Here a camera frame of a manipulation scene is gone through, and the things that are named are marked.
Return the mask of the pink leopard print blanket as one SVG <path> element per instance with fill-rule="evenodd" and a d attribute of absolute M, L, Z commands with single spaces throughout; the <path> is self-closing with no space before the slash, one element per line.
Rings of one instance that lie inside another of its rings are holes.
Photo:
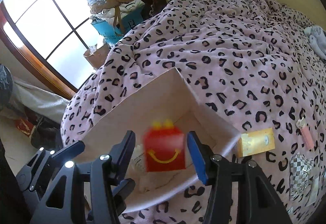
<path fill-rule="evenodd" d="M 276 148 L 256 158 L 292 222 L 308 223 L 325 199 L 325 64 L 303 32 L 310 25 L 277 0 L 173 0 L 120 39 L 73 96 L 61 121 L 63 144 L 83 139 L 120 102 L 176 68 L 239 131 L 273 128 Z M 296 127 L 302 117 L 311 150 Z M 321 176 L 310 206 L 309 190 L 289 198 L 297 153 L 312 159 Z"/>

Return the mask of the window with dark frame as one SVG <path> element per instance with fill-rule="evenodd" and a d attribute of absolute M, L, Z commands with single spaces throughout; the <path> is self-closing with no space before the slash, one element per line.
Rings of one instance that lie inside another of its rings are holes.
<path fill-rule="evenodd" d="M 77 92 L 95 71 L 84 58 L 99 34 L 87 0 L 3 0 L 4 31 L 51 79 Z"/>

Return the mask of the white cardboard box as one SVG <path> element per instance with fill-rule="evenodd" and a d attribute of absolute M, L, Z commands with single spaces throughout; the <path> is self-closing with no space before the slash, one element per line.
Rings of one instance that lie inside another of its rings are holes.
<path fill-rule="evenodd" d="M 154 122 L 165 120 L 171 120 L 184 134 L 195 131 L 203 144 L 224 157 L 240 137 L 240 132 L 204 103 L 175 68 L 150 81 L 100 119 L 83 138 L 85 151 L 75 159 L 91 162 L 120 143 L 128 130 L 135 133 L 126 177 L 136 186 L 126 199 L 127 213 L 169 200 L 198 179 L 188 152 L 184 170 L 146 172 L 143 137 Z"/>

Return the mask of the checkered silver pouch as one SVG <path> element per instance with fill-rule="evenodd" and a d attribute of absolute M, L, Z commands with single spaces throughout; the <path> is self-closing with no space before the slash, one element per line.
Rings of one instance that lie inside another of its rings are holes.
<path fill-rule="evenodd" d="M 306 206 L 314 204 L 319 189 L 319 173 L 312 159 L 297 153 L 290 161 L 290 199 L 302 195 L 310 187 Z"/>

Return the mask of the pink tube item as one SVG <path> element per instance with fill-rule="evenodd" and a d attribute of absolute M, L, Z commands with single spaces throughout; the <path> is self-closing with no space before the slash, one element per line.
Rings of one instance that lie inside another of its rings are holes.
<path fill-rule="evenodd" d="M 302 117 L 301 119 L 298 119 L 296 122 L 296 127 L 300 130 L 305 146 L 311 150 L 314 148 L 314 141 L 312 138 L 312 135 L 309 131 L 309 127 L 307 125 L 306 119 Z"/>

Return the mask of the red happy meal box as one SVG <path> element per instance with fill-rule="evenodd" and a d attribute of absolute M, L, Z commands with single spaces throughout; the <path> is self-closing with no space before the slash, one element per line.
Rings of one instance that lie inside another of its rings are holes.
<path fill-rule="evenodd" d="M 169 119 L 154 122 L 143 136 L 147 172 L 169 172 L 186 168 L 185 135 Z"/>

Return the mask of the teal storage box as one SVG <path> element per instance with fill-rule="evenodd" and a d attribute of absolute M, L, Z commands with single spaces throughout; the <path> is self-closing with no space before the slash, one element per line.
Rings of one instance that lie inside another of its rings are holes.
<path fill-rule="evenodd" d="M 116 24 L 110 24 L 99 18 L 93 18 L 91 25 L 93 25 L 97 32 L 103 36 L 107 44 L 114 45 L 125 36 L 127 32 L 144 21 L 141 15 L 143 8 L 144 7 L 141 6 L 134 11 L 131 11 L 124 18 L 121 17 L 122 26 L 120 26 L 119 20 L 117 20 Z"/>

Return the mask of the gold foil packet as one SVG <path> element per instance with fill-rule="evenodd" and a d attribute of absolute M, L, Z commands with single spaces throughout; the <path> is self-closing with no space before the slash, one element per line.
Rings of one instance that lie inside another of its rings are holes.
<path fill-rule="evenodd" d="M 237 143 L 239 158 L 257 155 L 273 149 L 275 149 L 275 140 L 272 128 L 243 133 Z"/>

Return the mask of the grey cloth on floor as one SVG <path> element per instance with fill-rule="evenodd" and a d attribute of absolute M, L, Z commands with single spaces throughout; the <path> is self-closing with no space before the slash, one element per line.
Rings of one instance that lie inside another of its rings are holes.
<path fill-rule="evenodd" d="M 18 100 L 27 108 L 54 122 L 61 123 L 66 107 L 70 102 L 66 98 L 14 78 Z"/>

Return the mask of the brown paper bag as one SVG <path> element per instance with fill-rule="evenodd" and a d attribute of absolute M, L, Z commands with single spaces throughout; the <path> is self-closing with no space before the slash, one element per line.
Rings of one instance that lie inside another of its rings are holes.
<path fill-rule="evenodd" d="M 83 56 L 94 69 L 98 70 L 105 63 L 109 51 L 110 46 L 105 43 L 95 50 L 87 49 Z"/>

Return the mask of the light blue clothes on bed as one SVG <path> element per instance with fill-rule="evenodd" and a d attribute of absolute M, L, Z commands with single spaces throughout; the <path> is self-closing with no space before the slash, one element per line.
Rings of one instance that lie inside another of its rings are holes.
<path fill-rule="evenodd" d="M 304 29 L 304 34 L 309 38 L 310 47 L 322 60 L 326 60 L 326 39 L 325 31 L 321 26 L 308 26 Z"/>

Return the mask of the pile of folded clothes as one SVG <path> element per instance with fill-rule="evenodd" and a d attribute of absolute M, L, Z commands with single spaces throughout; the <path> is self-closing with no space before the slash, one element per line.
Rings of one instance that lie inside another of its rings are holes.
<path fill-rule="evenodd" d="M 143 7 L 142 0 L 87 0 L 91 15 L 113 23 L 114 16 L 124 18 L 132 11 Z"/>

